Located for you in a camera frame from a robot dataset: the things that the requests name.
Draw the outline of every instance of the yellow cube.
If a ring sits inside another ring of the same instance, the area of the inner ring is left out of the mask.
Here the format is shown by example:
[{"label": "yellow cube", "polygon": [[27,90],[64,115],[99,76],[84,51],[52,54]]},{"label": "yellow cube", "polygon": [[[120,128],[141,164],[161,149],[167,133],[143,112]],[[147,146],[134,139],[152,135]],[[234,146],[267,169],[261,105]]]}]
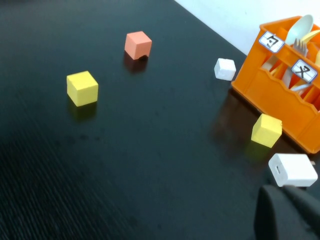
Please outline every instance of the yellow cube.
[{"label": "yellow cube", "polygon": [[272,148],[282,134],[282,121],[272,116],[261,114],[253,126],[251,140]]},{"label": "yellow cube", "polygon": [[98,88],[88,71],[66,76],[66,92],[77,107],[98,101]]}]

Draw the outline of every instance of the block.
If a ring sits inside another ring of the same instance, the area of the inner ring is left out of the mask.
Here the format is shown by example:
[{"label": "block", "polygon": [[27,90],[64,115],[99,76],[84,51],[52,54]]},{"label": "block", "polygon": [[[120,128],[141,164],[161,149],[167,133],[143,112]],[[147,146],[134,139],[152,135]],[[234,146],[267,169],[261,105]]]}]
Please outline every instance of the block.
[{"label": "block", "polygon": [[233,60],[219,58],[214,66],[214,74],[217,79],[231,81],[236,74],[236,65]]},{"label": "block", "polygon": [[67,94],[77,106],[84,106],[98,100],[98,83],[88,71],[66,76]]},{"label": "block", "polygon": [[253,126],[251,140],[272,148],[282,134],[282,121],[272,116],[261,114]]},{"label": "block", "polygon": [[149,57],[151,45],[151,39],[143,31],[137,31],[126,35],[124,50],[133,60],[137,60],[143,56]]},{"label": "block", "polygon": [[318,179],[318,174],[306,154],[276,153],[268,165],[279,187],[310,187]]}]

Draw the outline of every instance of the pink cube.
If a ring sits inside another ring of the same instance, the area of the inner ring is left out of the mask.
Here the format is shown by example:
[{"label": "pink cube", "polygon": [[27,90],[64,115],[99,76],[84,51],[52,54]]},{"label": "pink cube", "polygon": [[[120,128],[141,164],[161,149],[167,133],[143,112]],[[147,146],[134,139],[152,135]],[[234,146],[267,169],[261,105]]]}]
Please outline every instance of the pink cube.
[{"label": "pink cube", "polygon": [[151,39],[143,31],[137,31],[126,35],[124,50],[133,60],[137,60],[143,56],[149,57],[151,45]]}]

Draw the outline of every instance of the white spoon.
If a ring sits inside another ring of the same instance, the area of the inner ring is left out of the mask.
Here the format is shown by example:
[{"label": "white spoon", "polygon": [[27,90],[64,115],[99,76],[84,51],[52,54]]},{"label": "white spoon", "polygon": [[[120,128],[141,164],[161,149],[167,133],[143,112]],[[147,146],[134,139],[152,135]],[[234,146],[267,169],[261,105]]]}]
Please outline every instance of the white spoon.
[{"label": "white spoon", "polygon": [[[312,27],[314,26],[314,17],[310,14],[303,16],[290,28],[288,34],[285,38],[285,44],[292,45],[295,43],[296,39],[302,39],[305,35],[311,32]],[[276,64],[278,58],[275,55],[272,55],[268,61],[266,61],[262,68],[270,71],[273,65]]]}]

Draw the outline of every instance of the charger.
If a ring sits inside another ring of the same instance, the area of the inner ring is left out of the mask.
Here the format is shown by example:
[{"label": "charger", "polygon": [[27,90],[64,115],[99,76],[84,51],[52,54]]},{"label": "charger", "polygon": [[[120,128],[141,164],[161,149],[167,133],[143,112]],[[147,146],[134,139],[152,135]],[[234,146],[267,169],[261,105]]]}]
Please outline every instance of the charger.
[{"label": "charger", "polygon": [[276,153],[269,160],[269,168],[279,187],[310,187],[318,179],[306,154]]}]

